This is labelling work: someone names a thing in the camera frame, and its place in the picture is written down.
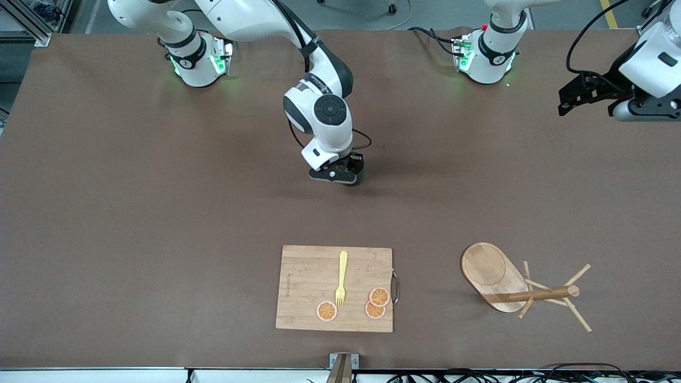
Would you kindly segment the dark teal cup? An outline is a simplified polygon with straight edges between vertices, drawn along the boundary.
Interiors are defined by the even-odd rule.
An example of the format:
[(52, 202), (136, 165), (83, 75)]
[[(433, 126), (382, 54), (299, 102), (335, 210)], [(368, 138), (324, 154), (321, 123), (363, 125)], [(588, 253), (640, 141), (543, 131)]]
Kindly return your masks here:
[(350, 156), (348, 158), (348, 171), (355, 175), (354, 182), (347, 184), (348, 187), (357, 187), (364, 181), (364, 158), (359, 158), (355, 156)]

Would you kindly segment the wooden mug tree rack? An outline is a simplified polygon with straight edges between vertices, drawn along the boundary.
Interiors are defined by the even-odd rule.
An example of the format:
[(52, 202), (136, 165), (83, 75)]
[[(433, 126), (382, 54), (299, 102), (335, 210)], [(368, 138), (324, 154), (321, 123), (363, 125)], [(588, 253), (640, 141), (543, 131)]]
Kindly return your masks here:
[(593, 332), (571, 301), (579, 296), (580, 289), (576, 282), (591, 269), (590, 264), (579, 269), (564, 284), (548, 287), (532, 280), (527, 261), (523, 262), (520, 270), (496, 245), (481, 242), (465, 249), (460, 266), (470, 286), (496, 311), (517, 313), (521, 319), (534, 303), (548, 302), (567, 308), (586, 332)]

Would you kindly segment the yellow floor tape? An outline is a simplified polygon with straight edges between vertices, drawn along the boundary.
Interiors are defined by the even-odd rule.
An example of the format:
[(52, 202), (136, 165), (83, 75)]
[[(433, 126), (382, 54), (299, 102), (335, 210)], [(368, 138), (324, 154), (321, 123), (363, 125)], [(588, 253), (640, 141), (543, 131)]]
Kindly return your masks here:
[(611, 0), (599, 0), (599, 3), (603, 9), (604, 17), (609, 29), (618, 29), (618, 22), (616, 21), (614, 12), (611, 8)]

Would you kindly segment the yellow plastic fork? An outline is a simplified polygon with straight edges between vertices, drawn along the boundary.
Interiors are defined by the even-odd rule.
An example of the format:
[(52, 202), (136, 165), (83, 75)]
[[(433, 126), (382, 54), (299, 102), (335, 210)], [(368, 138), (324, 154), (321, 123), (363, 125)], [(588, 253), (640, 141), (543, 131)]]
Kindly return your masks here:
[(339, 267), (338, 267), (338, 286), (334, 293), (335, 304), (338, 308), (343, 307), (345, 302), (346, 290), (345, 290), (345, 277), (347, 273), (347, 262), (348, 262), (348, 252), (341, 251), (339, 254)]

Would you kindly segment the bamboo cutting board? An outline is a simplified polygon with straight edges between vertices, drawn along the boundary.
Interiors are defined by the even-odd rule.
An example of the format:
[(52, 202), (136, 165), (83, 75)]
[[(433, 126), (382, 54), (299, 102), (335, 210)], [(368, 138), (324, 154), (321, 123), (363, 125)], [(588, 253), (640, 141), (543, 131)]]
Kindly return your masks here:
[[(348, 252), (345, 302), (334, 321), (323, 322), (315, 313), (322, 301), (335, 303), (339, 254)], [(277, 329), (335, 332), (393, 332), (393, 252), (389, 248), (285, 245), (281, 254)], [(382, 287), (391, 303), (382, 319), (364, 312), (368, 293)]]

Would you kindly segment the aluminium frame profile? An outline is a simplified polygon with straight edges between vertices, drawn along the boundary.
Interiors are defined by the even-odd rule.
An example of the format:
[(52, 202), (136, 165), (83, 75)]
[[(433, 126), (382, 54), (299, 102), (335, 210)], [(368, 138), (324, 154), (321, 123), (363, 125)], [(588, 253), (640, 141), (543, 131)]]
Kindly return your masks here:
[(46, 47), (52, 34), (71, 23), (73, 0), (0, 0), (0, 42)]

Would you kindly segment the white table edge rail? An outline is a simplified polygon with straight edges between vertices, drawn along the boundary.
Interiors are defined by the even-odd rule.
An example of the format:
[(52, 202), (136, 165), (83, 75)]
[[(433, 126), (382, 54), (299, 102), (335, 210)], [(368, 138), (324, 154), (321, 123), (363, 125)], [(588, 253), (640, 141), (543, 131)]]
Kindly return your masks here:
[[(323, 369), (6, 369), (0, 383), (326, 383)], [(681, 383), (681, 372), (654, 378), (557, 371), (469, 373), (356, 372), (358, 383)]]

